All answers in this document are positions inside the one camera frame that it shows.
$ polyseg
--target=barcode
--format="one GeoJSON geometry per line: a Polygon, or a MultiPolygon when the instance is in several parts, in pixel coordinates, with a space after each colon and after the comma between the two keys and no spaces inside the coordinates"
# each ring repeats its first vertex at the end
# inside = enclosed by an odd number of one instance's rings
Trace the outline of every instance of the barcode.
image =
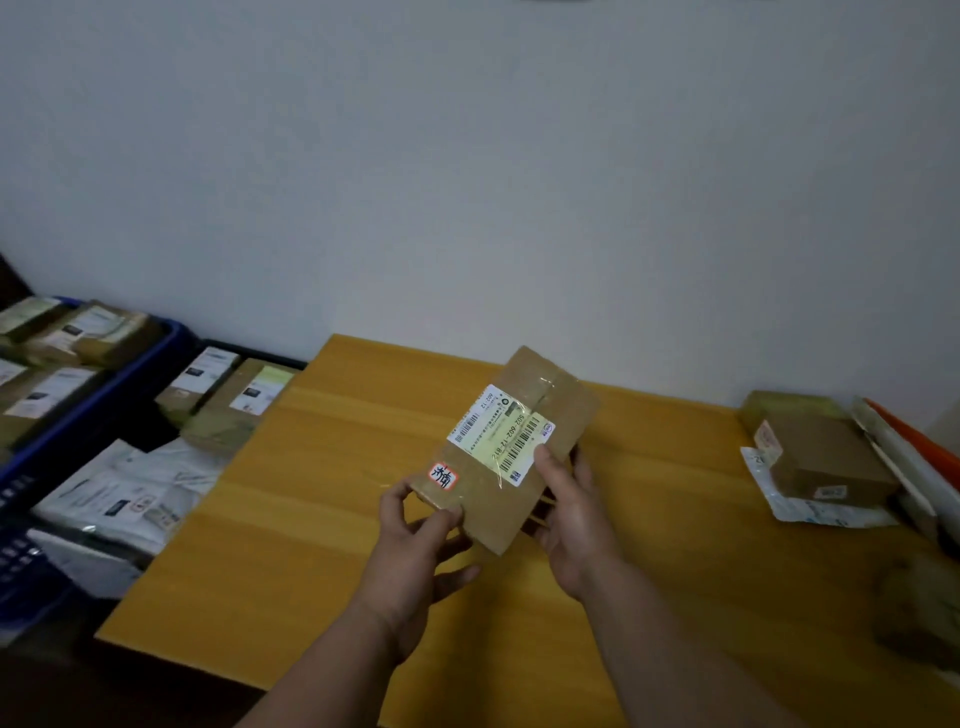
{"type": "MultiPolygon", "coordinates": [[[[530,422],[523,426],[523,429],[520,431],[520,434],[516,436],[514,443],[511,445],[510,449],[507,450],[507,454],[503,456],[503,460],[500,461],[500,470],[504,473],[509,473],[510,468],[514,465],[514,461],[519,457],[520,451],[523,449],[523,446],[526,445],[531,436],[540,426],[540,420],[537,417],[531,417],[530,422]]],[[[515,475],[519,476],[519,473],[514,471],[510,475],[511,480],[516,480],[515,475]]]]}
{"type": "Polygon", "coordinates": [[[460,431],[457,433],[457,436],[453,439],[456,440],[458,443],[462,443],[464,441],[464,436],[468,432],[470,432],[470,428],[476,425],[478,417],[480,417],[479,412],[474,412],[472,415],[470,415],[467,418],[467,421],[464,422],[464,426],[460,428],[460,431]]]}

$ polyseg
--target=cardboard box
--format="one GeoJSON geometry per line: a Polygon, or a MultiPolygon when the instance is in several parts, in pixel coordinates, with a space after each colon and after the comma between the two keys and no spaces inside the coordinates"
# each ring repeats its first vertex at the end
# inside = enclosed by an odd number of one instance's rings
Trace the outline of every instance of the cardboard box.
{"type": "Polygon", "coordinates": [[[37,365],[85,364],[118,370],[162,335],[152,316],[92,301],[28,340],[24,348],[37,365]]]}
{"type": "Polygon", "coordinates": [[[0,386],[0,459],[33,440],[105,378],[90,367],[30,369],[0,386]]]}
{"type": "Polygon", "coordinates": [[[822,415],[838,420],[848,420],[843,407],[829,397],[813,395],[792,395],[786,392],[768,392],[756,389],[747,396],[737,412],[737,418],[753,437],[760,423],[771,412],[792,412],[794,414],[822,415]]]}
{"type": "Polygon", "coordinates": [[[876,640],[912,660],[960,670],[960,570],[917,554],[886,574],[874,616],[876,640]]]}
{"type": "Polygon", "coordinates": [[[754,442],[788,497],[871,507],[900,488],[852,421],[770,412],[754,442]]]}
{"type": "Polygon", "coordinates": [[[238,353],[207,347],[180,376],[156,398],[156,404],[171,423],[183,427],[227,381],[241,361],[238,353]]]}
{"type": "Polygon", "coordinates": [[[584,384],[521,347],[413,481],[435,508],[464,508],[464,531],[501,555],[540,500],[540,443],[564,460],[599,407],[584,384]]]}
{"type": "Polygon", "coordinates": [[[233,455],[251,438],[264,412],[296,374],[296,369],[247,359],[180,435],[197,448],[233,455]]]}
{"type": "Polygon", "coordinates": [[[70,310],[60,299],[31,296],[0,311],[0,353],[15,361],[24,359],[19,346],[70,310]]]}

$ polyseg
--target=shipping label on package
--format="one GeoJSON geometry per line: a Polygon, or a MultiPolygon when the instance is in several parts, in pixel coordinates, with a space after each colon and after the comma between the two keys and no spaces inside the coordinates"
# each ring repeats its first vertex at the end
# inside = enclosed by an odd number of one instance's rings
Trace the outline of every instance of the shipping label on package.
{"type": "Polygon", "coordinates": [[[240,354],[225,352],[216,347],[207,347],[170,386],[198,395],[206,394],[239,356],[240,354]]]}
{"type": "Polygon", "coordinates": [[[6,359],[0,359],[0,386],[3,386],[11,379],[22,375],[26,371],[26,367],[14,364],[6,359]]]}
{"type": "Polygon", "coordinates": [[[96,372],[63,367],[41,381],[33,391],[4,414],[37,420],[72,395],[96,372]]]}
{"type": "Polygon", "coordinates": [[[518,486],[534,464],[534,448],[555,426],[502,389],[490,385],[447,441],[518,486]]]}
{"type": "Polygon", "coordinates": [[[117,316],[99,305],[91,306],[69,323],[45,336],[43,343],[64,352],[72,352],[73,345],[82,337],[106,336],[122,323],[122,316],[117,316]]]}
{"type": "Polygon", "coordinates": [[[230,403],[230,406],[241,412],[262,415],[292,378],[294,376],[291,372],[264,367],[260,374],[247,385],[247,389],[230,403]]]}

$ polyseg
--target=wooden table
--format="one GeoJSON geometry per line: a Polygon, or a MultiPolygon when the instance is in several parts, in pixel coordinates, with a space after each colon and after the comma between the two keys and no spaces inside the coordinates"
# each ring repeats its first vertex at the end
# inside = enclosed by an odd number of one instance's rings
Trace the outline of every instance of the wooden table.
{"type": "MultiPolygon", "coordinates": [[[[347,603],[382,490],[428,464],[494,371],[334,336],[98,636],[269,688],[347,603]]],[[[957,725],[960,692],[870,635],[876,576],[926,542],[777,522],[731,410],[596,391],[596,479],[630,557],[691,625],[811,724],[957,725]]],[[[407,512],[427,510],[410,497],[407,512]]],[[[623,724],[583,611],[522,535],[433,609],[381,719],[623,724]]]]}

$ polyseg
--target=orange object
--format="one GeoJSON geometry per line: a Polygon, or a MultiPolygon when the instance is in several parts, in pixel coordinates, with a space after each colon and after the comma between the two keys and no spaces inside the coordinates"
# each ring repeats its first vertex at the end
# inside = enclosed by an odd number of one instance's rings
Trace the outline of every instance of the orange object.
{"type": "Polygon", "coordinates": [[[906,440],[910,445],[917,449],[917,452],[924,457],[924,460],[936,469],[937,473],[944,477],[957,491],[960,491],[960,457],[957,457],[946,448],[941,448],[930,438],[914,429],[896,415],[891,414],[873,400],[864,398],[876,413],[886,420],[897,434],[906,440]]]}

